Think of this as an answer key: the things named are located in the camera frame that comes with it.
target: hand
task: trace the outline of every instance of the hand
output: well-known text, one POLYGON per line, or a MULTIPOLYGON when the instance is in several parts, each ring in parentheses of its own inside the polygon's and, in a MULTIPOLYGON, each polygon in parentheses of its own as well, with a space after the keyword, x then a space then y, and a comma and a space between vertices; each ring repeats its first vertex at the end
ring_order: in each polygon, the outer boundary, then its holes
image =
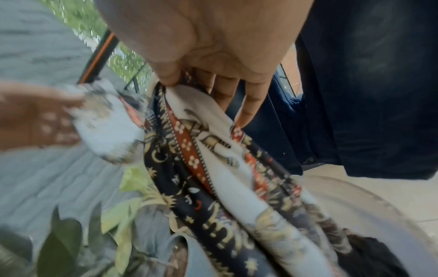
POLYGON ((235 123, 248 124, 313 0, 95 0, 111 31, 150 64, 164 85, 182 68, 226 110, 240 79, 246 97, 235 123))
POLYGON ((0 82, 0 150, 77 144, 65 108, 82 100, 49 87, 0 82))

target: white floor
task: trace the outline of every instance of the white floor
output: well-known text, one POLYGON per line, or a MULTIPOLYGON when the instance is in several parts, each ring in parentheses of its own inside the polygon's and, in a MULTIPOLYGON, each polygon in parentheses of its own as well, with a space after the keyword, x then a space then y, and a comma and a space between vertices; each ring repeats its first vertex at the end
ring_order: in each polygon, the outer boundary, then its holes
POLYGON ((341 179, 382 197, 416 221, 438 243, 438 176, 427 181, 348 177, 341 166, 324 165, 304 175, 341 179))

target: greenery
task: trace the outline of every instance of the greenery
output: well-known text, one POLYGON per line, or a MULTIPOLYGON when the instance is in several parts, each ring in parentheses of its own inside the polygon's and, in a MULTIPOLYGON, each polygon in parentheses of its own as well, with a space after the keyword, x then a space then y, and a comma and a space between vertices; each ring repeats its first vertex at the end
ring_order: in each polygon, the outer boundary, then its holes
POLYGON ((146 253, 137 237, 135 217, 148 205, 166 205, 143 167, 130 167, 120 191, 140 191, 135 197, 102 213, 93 209, 83 234, 79 221, 61 219, 58 207, 52 213, 50 233, 36 262, 32 261, 32 241, 0 226, 0 275, 2 277, 132 277, 151 263, 175 267, 160 261, 156 253, 146 253))
MULTIPOLYGON (((75 34, 84 42, 97 42, 106 30, 93 0, 41 0, 53 10, 54 15, 73 29, 75 34)), ((120 43, 108 61, 108 66, 129 82, 144 64, 144 60, 120 43)), ((138 74, 138 84, 142 91, 146 90, 151 68, 145 66, 138 74)))

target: wooden floor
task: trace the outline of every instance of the wooden floor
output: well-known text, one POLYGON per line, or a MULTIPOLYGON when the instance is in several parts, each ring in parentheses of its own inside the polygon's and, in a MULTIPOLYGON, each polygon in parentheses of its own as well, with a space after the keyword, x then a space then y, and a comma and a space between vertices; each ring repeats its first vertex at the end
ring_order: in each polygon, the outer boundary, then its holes
MULTIPOLYGON (((90 55, 91 50, 38 0, 0 0, 0 79, 74 84, 90 55)), ((123 87, 123 80, 109 69, 102 75, 117 88, 123 87)), ((0 224, 31 235, 38 249, 56 204, 61 217, 75 217, 86 224, 98 201, 108 208, 132 196, 118 191, 121 177, 119 167, 96 158, 83 146, 3 153, 0 224)), ((167 219, 162 213, 143 213, 138 224, 145 239, 167 239, 167 219)))

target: patterned scarf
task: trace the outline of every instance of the patterned scarf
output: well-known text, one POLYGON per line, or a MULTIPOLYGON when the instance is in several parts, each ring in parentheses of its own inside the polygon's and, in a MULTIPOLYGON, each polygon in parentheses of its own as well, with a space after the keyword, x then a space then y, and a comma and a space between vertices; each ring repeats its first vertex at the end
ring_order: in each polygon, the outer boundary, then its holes
POLYGON ((373 262, 358 254, 299 179, 236 128, 188 74, 175 87, 156 85, 144 124, 123 98, 102 90, 92 95, 90 103, 99 95, 109 104, 98 102, 124 120, 110 123, 73 111, 85 144, 109 162, 124 163, 133 160, 141 130, 144 164, 157 189, 221 276, 346 276, 341 267, 350 276, 368 276, 361 268, 373 262), (130 134, 97 147, 95 142, 102 144, 107 135, 90 131, 91 121, 96 130, 130 134))

